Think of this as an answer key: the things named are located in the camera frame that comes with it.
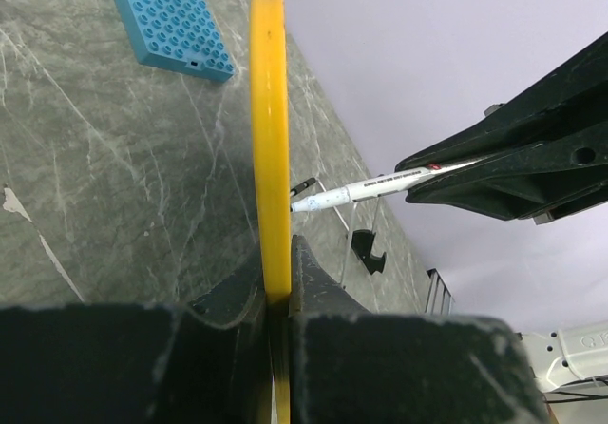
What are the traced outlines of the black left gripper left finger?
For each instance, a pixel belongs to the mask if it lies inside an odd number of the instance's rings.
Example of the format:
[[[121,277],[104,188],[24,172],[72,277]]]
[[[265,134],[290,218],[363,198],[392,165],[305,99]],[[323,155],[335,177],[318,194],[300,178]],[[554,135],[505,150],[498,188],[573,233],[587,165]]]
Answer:
[[[5,305],[5,423],[267,423],[261,256],[187,304]]]

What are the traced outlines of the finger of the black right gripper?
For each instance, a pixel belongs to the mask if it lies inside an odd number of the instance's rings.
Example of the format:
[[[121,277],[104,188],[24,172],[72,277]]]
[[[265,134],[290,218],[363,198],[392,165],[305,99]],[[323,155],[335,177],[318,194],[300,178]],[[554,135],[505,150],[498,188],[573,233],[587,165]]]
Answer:
[[[556,221],[607,202],[607,125],[487,158],[408,191],[410,204],[447,205],[501,221]]]
[[[410,155],[395,169],[554,141],[606,120],[607,36],[602,35],[480,122]]]

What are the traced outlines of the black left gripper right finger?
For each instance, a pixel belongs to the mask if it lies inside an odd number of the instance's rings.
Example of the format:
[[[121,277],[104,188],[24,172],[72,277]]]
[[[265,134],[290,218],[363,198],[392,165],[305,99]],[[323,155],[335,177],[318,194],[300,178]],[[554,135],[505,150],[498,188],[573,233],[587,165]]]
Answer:
[[[518,336],[494,318],[375,314],[292,239],[294,423],[545,423]]]

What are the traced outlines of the white blue whiteboard marker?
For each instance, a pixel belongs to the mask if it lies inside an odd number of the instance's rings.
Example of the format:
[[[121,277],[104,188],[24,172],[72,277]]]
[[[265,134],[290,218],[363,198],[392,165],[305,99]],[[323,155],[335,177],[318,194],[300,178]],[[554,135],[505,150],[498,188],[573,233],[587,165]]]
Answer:
[[[290,206],[290,212],[314,212],[408,191],[417,184],[448,172],[471,166],[482,160],[483,158],[474,158],[452,164],[429,164],[365,181],[349,183],[345,186],[320,192],[308,196],[301,201],[294,202]]]

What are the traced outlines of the yellow framed whiteboard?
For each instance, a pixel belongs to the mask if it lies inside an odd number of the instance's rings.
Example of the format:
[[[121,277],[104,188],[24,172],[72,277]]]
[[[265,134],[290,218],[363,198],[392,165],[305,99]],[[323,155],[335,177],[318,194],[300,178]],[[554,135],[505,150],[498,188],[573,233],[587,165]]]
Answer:
[[[256,207],[277,421],[291,421],[287,316],[292,293],[289,99],[284,0],[251,0],[250,86]]]

